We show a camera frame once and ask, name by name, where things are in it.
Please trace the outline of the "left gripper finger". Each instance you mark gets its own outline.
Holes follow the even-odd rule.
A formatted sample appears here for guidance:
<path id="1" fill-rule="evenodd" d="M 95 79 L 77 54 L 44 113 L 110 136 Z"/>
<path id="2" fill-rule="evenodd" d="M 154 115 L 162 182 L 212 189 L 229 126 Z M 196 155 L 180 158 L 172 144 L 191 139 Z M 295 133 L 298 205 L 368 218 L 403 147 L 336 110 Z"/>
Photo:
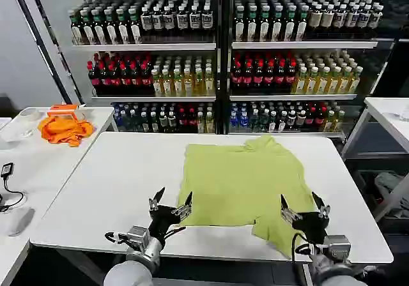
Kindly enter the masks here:
<path id="1" fill-rule="evenodd" d="M 149 206 L 150 206 L 150 211 L 157 211 L 158 210 L 158 205 L 160 203 L 160 200 L 164 194 L 165 187 L 163 187 L 161 190 L 159 190 L 152 199 L 149 199 Z"/>
<path id="2" fill-rule="evenodd" d="M 172 211 L 172 214 L 179 219 L 186 219 L 192 212 L 192 192 L 189 193 L 184 205 Z"/>

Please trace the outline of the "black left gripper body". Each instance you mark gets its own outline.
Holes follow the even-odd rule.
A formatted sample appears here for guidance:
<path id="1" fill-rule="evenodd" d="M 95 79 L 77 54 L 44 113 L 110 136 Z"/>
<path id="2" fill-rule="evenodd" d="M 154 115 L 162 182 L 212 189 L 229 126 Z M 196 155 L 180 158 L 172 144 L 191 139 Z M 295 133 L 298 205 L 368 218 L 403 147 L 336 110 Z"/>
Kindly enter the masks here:
<path id="1" fill-rule="evenodd" d="M 170 226 L 178 225 L 182 219 L 172 214 L 176 207 L 158 205 L 157 211 L 150 211 L 151 223 L 148 228 L 150 236 L 156 239 L 167 239 L 183 230 L 183 227 L 169 230 Z"/>

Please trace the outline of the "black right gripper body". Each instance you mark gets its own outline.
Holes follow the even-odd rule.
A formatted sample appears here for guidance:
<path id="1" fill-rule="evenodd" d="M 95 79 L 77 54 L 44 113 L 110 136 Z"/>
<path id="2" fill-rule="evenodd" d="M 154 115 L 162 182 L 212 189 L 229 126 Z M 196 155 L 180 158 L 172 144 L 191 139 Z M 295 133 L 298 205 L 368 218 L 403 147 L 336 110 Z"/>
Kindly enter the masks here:
<path id="1" fill-rule="evenodd" d="M 327 236 L 326 228 L 329 224 L 329 217 L 318 212 L 299 213 L 299 218 L 292 221 L 294 229 L 305 234 L 308 241 L 322 245 Z"/>

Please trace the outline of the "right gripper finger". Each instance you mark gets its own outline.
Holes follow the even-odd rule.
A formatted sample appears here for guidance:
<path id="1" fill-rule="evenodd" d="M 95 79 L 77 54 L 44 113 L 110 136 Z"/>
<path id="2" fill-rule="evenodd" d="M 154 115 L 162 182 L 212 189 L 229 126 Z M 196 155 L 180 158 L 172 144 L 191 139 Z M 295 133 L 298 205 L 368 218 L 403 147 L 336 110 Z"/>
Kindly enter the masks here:
<path id="1" fill-rule="evenodd" d="M 330 206 L 326 205 L 323 199 L 320 196 L 318 196 L 316 193 L 312 192 L 312 196 L 316 204 L 316 207 L 319 210 L 318 216 L 320 218 L 325 218 L 325 219 L 329 218 Z"/>
<path id="2" fill-rule="evenodd" d="M 302 219 L 302 216 L 292 209 L 289 208 L 286 199 L 283 194 L 281 194 L 281 216 L 289 224 L 293 224 L 295 221 Z"/>

